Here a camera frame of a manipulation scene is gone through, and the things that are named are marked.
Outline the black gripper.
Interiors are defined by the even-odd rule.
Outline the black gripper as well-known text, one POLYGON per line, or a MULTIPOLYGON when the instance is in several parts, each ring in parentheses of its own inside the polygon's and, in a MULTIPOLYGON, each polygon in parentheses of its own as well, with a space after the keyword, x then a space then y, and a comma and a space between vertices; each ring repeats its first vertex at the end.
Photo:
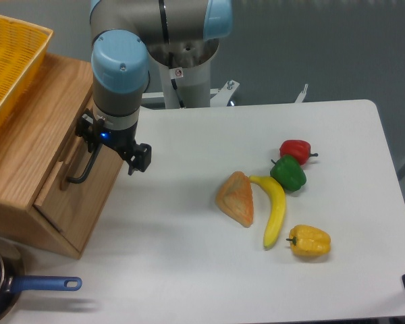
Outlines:
POLYGON ((75 135, 87 144, 89 153, 98 153, 102 146, 115 151, 128 164, 128 175, 135 171, 145 172, 151 164, 152 147, 135 141, 137 123, 125 130, 111 130, 104 126, 103 119, 96 119, 85 109, 76 122, 75 135))

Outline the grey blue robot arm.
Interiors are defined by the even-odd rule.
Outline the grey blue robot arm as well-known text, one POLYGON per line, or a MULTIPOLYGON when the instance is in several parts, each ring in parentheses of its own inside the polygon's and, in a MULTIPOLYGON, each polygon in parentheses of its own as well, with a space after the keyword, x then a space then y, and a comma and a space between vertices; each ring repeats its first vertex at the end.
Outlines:
POLYGON ((230 1, 93 1, 93 108, 76 124, 90 153, 77 182, 89 175, 103 146, 114 150, 130 171, 145 171, 151 147, 137 143, 142 96, 159 67, 168 109, 208 107, 211 60, 221 38, 232 31, 230 1))

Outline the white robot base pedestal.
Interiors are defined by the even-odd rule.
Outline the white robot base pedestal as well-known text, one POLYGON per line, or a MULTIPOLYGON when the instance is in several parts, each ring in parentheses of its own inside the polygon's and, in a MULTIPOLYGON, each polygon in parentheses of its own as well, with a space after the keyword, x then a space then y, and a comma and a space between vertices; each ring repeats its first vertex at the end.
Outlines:
POLYGON ((211 61, 218 48, 217 38, 148 46, 159 68, 166 109, 210 106, 211 61))

